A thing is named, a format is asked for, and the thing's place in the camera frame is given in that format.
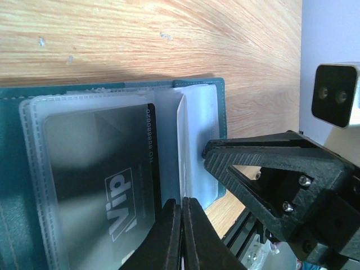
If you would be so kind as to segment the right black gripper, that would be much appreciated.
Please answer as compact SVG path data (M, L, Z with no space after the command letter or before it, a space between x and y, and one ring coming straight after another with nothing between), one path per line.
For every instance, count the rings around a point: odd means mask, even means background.
M298 259L359 267L359 167L292 131L209 141L205 169Z

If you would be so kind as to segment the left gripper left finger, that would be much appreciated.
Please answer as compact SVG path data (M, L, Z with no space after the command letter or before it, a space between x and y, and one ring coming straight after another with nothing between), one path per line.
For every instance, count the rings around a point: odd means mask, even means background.
M169 199L142 244L120 268L180 269L181 234L181 207Z

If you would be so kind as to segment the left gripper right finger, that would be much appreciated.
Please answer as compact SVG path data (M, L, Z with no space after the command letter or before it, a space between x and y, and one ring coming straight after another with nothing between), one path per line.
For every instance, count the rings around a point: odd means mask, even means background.
M196 198L182 206L185 269L245 269L221 241Z

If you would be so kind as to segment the black VIP card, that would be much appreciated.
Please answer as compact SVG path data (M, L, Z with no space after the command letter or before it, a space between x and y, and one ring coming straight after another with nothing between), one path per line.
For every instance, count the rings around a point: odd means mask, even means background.
M54 115L44 123L61 269L118 269L161 208L155 106Z

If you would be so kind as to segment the white card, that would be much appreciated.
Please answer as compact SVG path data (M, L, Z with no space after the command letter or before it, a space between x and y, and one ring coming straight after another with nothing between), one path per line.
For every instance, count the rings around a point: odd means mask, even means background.
M177 147L178 147L178 171L179 171L179 190L180 202L187 192L187 149L188 149L188 119L187 119L187 99L183 95L177 109Z

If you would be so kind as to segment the teal leather card holder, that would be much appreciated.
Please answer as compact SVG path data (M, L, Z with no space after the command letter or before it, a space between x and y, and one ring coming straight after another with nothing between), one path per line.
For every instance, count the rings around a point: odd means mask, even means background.
M226 137L222 78L1 88L1 268L121 267Z

